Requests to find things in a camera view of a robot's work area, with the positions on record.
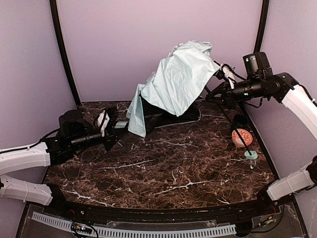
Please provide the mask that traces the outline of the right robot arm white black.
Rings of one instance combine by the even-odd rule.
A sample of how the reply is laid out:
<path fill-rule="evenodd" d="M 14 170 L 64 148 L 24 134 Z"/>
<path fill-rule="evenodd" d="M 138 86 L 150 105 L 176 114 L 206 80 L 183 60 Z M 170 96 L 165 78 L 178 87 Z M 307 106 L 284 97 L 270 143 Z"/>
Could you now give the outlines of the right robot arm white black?
<path fill-rule="evenodd" d="M 224 83 L 220 92 L 225 106 L 233 106 L 252 98 L 273 97 L 283 104 L 306 126 L 313 137 L 317 136 L 317 106 L 304 86 L 290 74 L 284 72 L 260 80 L 246 80 L 235 84 Z M 272 203 L 287 195 L 317 185 L 317 158 L 290 175 L 278 179 L 262 188 L 257 200 Z"/>

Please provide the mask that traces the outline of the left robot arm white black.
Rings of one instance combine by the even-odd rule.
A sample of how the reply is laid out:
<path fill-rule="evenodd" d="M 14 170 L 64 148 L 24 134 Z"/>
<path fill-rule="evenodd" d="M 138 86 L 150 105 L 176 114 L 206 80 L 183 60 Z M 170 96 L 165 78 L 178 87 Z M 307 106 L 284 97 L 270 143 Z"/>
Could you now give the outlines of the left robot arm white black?
<path fill-rule="evenodd" d="M 118 110 L 103 110 L 89 123 L 79 110 L 70 110 L 58 119 L 59 128 L 38 142 L 0 152 L 0 196 L 62 207 L 66 200 L 59 186 L 14 179 L 8 173 L 33 167 L 60 165 L 79 152 L 102 144 L 109 151 L 127 132 L 127 122 L 117 121 Z"/>

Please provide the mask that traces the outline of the mint green folding umbrella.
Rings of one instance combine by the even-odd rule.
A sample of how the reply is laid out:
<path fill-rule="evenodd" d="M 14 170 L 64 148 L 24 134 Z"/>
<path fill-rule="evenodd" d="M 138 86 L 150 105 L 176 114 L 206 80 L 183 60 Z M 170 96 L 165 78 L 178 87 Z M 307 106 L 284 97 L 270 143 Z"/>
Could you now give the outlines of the mint green folding umbrella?
<path fill-rule="evenodd" d="M 146 137 L 145 100 L 164 113 L 180 117 L 200 96 L 221 67 L 210 57 L 210 42 L 188 41 L 173 48 L 163 58 L 145 84 L 138 84 L 127 110 L 128 131 Z"/>

